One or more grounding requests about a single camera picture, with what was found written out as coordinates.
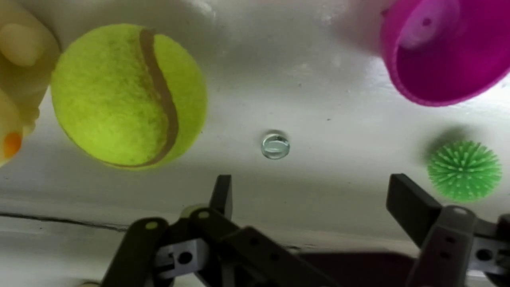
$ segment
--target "black metal frame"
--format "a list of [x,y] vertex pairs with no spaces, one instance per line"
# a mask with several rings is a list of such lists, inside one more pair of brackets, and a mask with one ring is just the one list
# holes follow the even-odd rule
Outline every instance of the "black metal frame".
[[[390,177],[387,209],[422,248],[417,260],[397,253],[295,255],[255,228],[239,228],[229,220],[231,177],[220,175],[209,207],[196,209],[174,225],[162,218],[135,221],[102,287],[167,287],[190,272],[209,287],[371,287],[373,282],[464,287],[468,269],[484,271],[496,285],[508,285],[508,215],[492,225],[464,207],[441,207],[402,174]],[[398,266],[397,277],[368,274],[370,269],[363,269],[368,261],[379,261],[389,271]],[[343,266],[354,266],[360,274]]]

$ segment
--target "magenta plastic bowl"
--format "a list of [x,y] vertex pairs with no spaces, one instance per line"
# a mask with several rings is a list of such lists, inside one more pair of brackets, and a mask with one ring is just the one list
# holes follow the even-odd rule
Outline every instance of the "magenta plastic bowl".
[[382,57],[409,100],[443,107],[478,95],[510,68],[510,0],[397,0]]

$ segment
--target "tennis ball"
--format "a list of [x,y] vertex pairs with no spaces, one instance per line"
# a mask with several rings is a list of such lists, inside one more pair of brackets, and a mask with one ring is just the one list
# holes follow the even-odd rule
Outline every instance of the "tennis ball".
[[119,167],[159,166],[185,153],[207,108],[193,57],[169,36],[131,24],[73,41],[52,73],[51,94],[65,134]]
[[492,193],[500,181],[494,151],[476,142],[451,142],[429,159],[429,177],[443,196],[470,202]]

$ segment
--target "white surface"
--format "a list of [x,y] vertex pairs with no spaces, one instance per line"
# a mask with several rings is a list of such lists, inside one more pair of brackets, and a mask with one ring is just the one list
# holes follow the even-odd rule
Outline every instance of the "white surface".
[[[510,87],[451,108],[406,102],[378,56],[384,1],[371,0],[22,0],[67,46],[107,22],[135,22],[182,41],[204,67],[210,108],[202,135],[177,162],[151,172],[105,167],[80,153],[49,99],[22,154],[0,170],[0,209],[78,220],[175,220],[204,202],[218,174],[234,175],[234,217],[311,248],[413,252],[384,209],[392,172],[432,191],[427,150],[464,134],[510,164]],[[282,161],[260,153],[268,129],[290,135]],[[472,204],[494,220],[508,177]]]

